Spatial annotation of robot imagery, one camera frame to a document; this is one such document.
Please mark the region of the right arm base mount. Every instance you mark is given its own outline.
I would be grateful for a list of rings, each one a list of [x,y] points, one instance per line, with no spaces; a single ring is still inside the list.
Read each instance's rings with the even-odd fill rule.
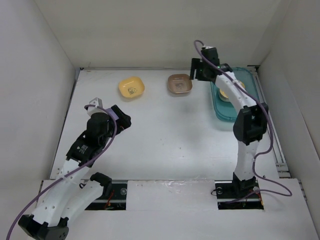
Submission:
[[[232,180],[215,181],[211,195],[216,197],[219,210],[263,210],[261,194],[255,192],[258,189],[255,177],[239,180],[233,174]]]

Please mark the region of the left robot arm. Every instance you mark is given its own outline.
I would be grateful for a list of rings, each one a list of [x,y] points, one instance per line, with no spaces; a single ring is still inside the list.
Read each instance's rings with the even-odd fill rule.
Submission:
[[[82,179],[115,137],[131,126],[131,117],[116,104],[104,108],[98,97],[84,108],[89,115],[86,129],[68,150],[56,181],[35,197],[40,203],[31,214],[21,212],[15,220],[34,240],[66,239],[71,223],[94,200],[111,194],[110,177],[96,172],[87,183]]]

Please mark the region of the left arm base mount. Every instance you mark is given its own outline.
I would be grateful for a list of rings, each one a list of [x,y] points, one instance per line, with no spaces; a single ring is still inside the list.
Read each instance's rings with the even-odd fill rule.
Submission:
[[[102,195],[95,199],[86,211],[124,211],[126,210],[128,181],[112,180],[109,176],[96,172],[90,180],[98,180],[103,184]]]

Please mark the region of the brown panda plate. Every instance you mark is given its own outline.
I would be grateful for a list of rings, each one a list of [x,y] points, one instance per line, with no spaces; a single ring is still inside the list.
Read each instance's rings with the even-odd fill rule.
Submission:
[[[171,94],[188,94],[192,88],[192,80],[187,74],[173,74],[167,79],[167,88]]]

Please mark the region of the yellow panda plate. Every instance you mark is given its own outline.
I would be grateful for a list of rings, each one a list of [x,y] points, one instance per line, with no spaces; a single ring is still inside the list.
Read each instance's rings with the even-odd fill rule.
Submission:
[[[132,76],[120,81],[118,89],[124,98],[132,99],[144,93],[145,85],[140,77]]]
[[[229,102],[233,105],[243,106],[248,101],[245,88],[241,81],[229,81],[227,79],[219,79],[216,81],[219,87],[219,92],[223,93],[221,96],[227,97]]]

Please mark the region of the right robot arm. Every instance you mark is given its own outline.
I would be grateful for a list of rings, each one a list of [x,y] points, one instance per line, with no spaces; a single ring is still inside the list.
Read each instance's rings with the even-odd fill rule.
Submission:
[[[214,83],[227,95],[237,113],[233,134],[238,141],[238,154],[231,191],[235,196],[243,197],[256,182],[253,162],[267,131],[269,107],[245,90],[228,64],[220,65],[215,47],[203,46],[198,52],[202,61],[202,76],[198,79]]]

